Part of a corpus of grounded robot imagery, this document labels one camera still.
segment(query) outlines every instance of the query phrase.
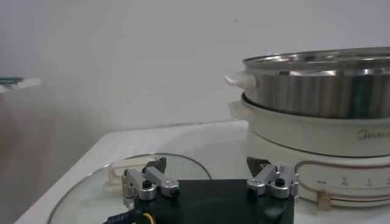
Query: white wall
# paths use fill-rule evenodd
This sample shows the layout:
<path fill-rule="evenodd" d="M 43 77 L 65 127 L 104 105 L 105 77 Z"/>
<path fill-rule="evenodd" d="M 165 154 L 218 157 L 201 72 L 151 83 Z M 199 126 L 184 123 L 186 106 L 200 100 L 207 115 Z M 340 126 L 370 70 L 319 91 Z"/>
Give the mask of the white wall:
<path fill-rule="evenodd" d="M 1 0 L 0 75 L 45 83 L 0 96 L 2 222 L 108 131 L 228 119 L 240 90 L 221 76 L 243 58 L 389 45 L 389 8 L 387 0 Z"/>

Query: white cooker handle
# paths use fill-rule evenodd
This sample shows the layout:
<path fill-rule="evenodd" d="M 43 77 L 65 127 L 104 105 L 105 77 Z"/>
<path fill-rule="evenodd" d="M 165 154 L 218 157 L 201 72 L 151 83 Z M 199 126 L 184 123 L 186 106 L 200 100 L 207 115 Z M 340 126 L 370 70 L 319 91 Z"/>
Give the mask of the white cooker handle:
<path fill-rule="evenodd" d="M 244 71 L 236 72 L 233 75 L 226 75 L 225 81 L 230 86 L 237 86 L 241 89 L 255 89 L 256 78 L 254 75 L 248 74 Z"/>
<path fill-rule="evenodd" d="M 255 116 L 255 112 L 249 107 L 245 106 L 241 100 L 229 103 L 228 107 L 230 114 L 234 118 L 249 121 L 252 117 Z"/>

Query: stainless steel pot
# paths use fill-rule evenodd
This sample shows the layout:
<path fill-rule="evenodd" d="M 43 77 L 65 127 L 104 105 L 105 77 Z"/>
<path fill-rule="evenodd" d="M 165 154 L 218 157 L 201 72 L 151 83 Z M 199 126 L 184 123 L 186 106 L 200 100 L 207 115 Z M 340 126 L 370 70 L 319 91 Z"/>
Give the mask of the stainless steel pot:
<path fill-rule="evenodd" d="M 267 55 L 225 77 L 244 99 L 282 113 L 338 119 L 390 117 L 390 47 Z"/>

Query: yellow wire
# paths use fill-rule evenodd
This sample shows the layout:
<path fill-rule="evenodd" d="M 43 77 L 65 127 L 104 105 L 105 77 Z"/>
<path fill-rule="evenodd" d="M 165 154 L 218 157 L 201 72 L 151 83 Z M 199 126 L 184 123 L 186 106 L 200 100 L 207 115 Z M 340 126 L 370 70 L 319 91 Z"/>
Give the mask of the yellow wire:
<path fill-rule="evenodd" d="M 145 216 L 147 219 L 149 219 L 151 224 L 155 224 L 153 217 L 149 213 L 144 213 L 142 215 Z"/>

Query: black cable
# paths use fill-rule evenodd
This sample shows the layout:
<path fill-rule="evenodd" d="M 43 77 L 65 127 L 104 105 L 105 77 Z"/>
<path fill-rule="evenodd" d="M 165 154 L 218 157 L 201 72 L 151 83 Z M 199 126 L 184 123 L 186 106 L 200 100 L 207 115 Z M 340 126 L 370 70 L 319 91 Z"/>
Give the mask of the black cable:
<path fill-rule="evenodd" d="M 131 210 L 118 215 L 113 215 L 107 219 L 103 224 L 129 224 L 143 217 L 143 214 L 139 210 Z"/>

